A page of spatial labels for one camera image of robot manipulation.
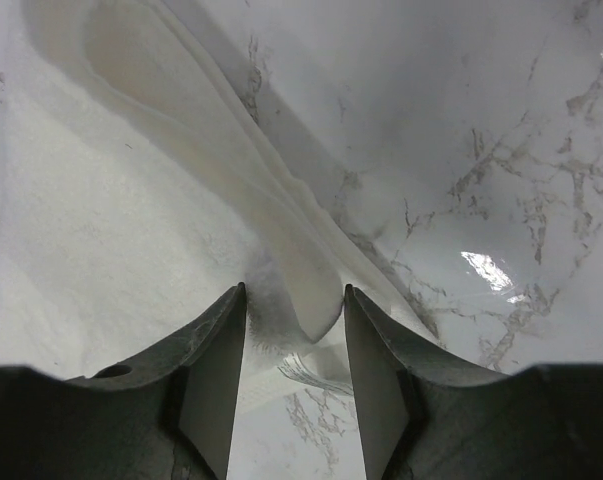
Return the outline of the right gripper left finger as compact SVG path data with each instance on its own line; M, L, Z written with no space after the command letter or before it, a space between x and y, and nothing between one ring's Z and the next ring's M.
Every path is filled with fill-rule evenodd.
M0 367L0 479L223 479L246 334L236 285L96 375Z

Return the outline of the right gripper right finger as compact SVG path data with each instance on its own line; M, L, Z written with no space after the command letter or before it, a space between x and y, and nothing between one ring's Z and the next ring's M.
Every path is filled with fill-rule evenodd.
M346 346L370 479L603 479L603 364L513 375L463 360L344 295Z

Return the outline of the white towel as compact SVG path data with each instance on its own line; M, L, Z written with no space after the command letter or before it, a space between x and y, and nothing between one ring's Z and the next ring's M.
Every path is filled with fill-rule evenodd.
M90 377L247 290L238 400L351 391L346 285L405 298L157 1L8 3L0 365Z

